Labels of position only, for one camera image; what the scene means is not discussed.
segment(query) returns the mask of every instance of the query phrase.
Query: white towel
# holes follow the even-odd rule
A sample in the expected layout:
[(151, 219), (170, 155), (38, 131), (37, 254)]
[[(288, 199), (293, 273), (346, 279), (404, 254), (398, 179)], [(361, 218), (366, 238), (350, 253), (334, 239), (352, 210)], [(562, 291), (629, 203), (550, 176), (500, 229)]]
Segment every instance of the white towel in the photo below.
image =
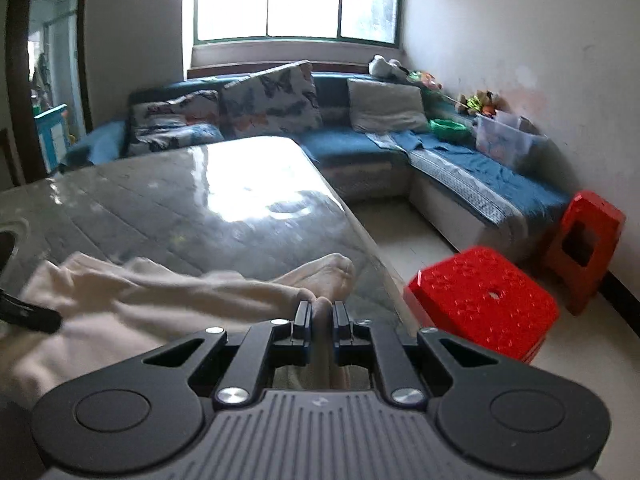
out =
[(246, 332), (259, 321), (292, 319), (300, 301), (314, 310), (312, 363), (281, 372), (277, 385), (348, 387), (346, 372), (332, 364), (326, 327), (331, 302), (347, 298), (353, 281), (353, 264), (341, 254), (269, 283), (233, 271), (194, 278), (144, 258), (116, 266), (77, 253), (59, 267), (43, 262), (21, 298), (57, 310), (63, 325), (53, 335), (12, 327), (0, 339), (0, 392), (32, 408), (65, 381), (210, 326)]

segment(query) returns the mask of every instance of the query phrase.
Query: clear plastic container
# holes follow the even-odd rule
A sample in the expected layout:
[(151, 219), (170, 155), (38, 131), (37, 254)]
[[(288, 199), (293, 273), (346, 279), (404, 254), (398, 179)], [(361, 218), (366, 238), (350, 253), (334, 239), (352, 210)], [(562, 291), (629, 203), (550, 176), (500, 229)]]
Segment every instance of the clear plastic container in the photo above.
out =
[(533, 167), (547, 141), (546, 136), (521, 132), (488, 117), (478, 116), (476, 150), (518, 173), (525, 173)]
[(516, 128), (516, 130), (518, 129), (518, 122), (520, 122), (520, 118), (517, 115), (503, 112), (501, 110), (495, 111), (495, 120), (501, 124), (506, 124), (511, 128)]

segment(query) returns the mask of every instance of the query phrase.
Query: door frame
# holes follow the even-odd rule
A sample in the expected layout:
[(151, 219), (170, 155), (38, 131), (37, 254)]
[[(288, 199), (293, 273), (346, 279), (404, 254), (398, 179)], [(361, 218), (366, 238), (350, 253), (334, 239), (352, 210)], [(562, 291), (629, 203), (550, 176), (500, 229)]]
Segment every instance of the door frame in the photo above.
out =
[[(84, 62), (84, 1), (78, 0), (78, 74), (84, 127), (92, 128), (86, 86)], [(15, 147), (24, 179), (28, 183), (46, 178), (47, 170), (40, 151), (40, 140), (31, 107), (31, 82), (25, 74), (29, 71), (29, 15), (31, 0), (9, 0), (6, 16), (5, 65), (9, 110), (14, 131)]]

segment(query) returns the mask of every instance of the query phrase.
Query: baseboard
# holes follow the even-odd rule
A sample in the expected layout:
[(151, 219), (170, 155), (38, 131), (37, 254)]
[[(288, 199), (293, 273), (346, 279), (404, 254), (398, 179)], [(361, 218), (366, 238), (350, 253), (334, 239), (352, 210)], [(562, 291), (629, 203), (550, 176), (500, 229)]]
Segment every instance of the baseboard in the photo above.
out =
[(610, 272), (600, 284), (600, 294), (640, 337), (640, 300)]

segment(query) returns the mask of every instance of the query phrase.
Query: green bowl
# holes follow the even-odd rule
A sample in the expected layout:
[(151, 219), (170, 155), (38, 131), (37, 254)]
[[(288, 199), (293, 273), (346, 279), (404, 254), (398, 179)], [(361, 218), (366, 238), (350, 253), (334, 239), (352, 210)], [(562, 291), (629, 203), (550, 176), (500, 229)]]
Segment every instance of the green bowl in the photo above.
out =
[(455, 123), (454, 121), (433, 119), (429, 124), (433, 135), (443, 142), (461, 142), (469, 134), (464, 124)]

